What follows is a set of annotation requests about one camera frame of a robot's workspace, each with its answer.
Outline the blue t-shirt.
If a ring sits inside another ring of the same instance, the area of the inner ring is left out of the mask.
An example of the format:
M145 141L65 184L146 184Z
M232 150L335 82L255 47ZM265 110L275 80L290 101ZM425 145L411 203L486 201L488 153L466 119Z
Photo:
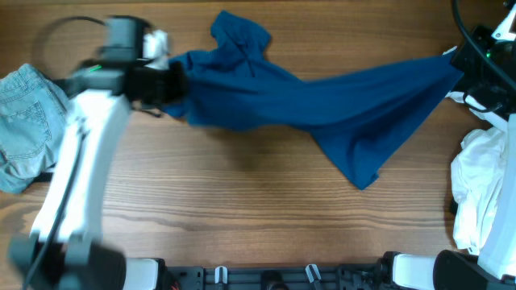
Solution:
M189 90L165 112L194 126L308 132L358 189L377 179L462 76L444 54L302 81L266 60L271 36L258 23L223 11L210 31L216 49L177 57Z

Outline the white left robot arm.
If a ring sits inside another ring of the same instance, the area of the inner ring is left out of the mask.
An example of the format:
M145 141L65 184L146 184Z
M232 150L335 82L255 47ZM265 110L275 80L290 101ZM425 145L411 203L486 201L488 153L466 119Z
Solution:
M107 175L135 100L161 107L183 97L179 62L166 70L87 60L69 78L75 96L53 178L31 232L8 257L24 289L172 289L163 259L126 257L102 245Z

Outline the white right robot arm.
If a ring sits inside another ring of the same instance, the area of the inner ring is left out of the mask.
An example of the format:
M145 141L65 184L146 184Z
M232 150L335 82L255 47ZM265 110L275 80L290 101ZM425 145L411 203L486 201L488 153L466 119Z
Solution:
M435 257L395 254L390 284L412 289L515 287L515 115L503 119L472 97L462 98L488 130L468 133L451 162L458 251Z

